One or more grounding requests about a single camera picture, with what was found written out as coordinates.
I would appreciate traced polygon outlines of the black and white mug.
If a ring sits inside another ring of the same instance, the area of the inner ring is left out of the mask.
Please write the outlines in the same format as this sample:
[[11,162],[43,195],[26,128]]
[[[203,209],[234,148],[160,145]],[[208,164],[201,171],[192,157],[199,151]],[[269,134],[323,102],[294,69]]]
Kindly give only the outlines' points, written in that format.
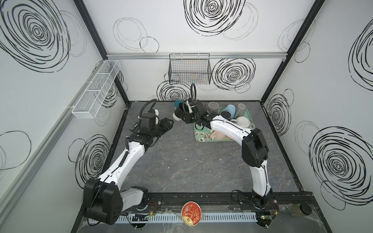
[[179,103],[173,113],[173,119],[176,121],[187,121],[189,115],[189,105],[185,102]]

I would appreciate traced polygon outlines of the green floral tray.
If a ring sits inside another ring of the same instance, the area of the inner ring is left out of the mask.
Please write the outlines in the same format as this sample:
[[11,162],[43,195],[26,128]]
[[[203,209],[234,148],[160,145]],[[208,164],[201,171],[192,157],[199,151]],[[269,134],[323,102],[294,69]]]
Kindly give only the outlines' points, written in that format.
[[[249,130],[252,130],[255,128],[255,124],[253,122],[253,119],[248,111],[248,109],[246,109],[246,112],[244,114],[244,117],[248,118],[252,123],[251,123],[251,128],[249,128]],[[202,130],[199,130],[199,129],[194,129],[194,135],[195,135],[195,139],[199,142],[226,142],[226,141],[234,141],[233,139],[231,139],[230,137],[226,137],[225,140],[222,140],[222,141],[213,141],[210,139],[210,135],[213,131],[208,129],[208,128],[203,128]]]

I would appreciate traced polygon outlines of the pink mug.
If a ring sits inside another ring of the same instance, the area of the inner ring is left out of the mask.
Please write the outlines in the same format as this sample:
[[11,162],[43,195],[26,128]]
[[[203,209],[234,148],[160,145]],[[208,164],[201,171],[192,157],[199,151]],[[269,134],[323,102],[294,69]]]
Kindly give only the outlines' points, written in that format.
[[210,139],[213,141],[222,141],[226,139],[226,135],[219,131],[213,131],[210,135]]

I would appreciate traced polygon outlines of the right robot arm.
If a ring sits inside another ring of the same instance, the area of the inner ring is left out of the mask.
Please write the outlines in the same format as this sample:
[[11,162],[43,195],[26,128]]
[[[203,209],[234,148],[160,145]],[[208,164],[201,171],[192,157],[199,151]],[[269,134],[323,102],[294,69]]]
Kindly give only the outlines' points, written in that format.
[[267,171],[269,148],[258,128],[250,130],[239,126],[215,112],[208,112],[201,101],[193,99],[180,103],[173,113],[173,118],[220,132],[241,145],[242,159],[250,166],[252,174],[253,205],[258,209],[269,205],[273,199]]

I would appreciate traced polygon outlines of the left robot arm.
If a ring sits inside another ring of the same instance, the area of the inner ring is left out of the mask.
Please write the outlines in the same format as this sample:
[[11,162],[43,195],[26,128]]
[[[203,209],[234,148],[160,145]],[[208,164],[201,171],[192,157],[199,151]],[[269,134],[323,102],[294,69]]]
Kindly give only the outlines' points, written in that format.
[[112,225],[127,209],[147,208],[147,189],[139,186],[123,192],[120,189],[136,162],[173,124],[174,120],[163,118],[155,126],[141,127],[125,138],[125,149],[117,160],[98,178],[91,178],[84,185],[81,207],[84,217]]

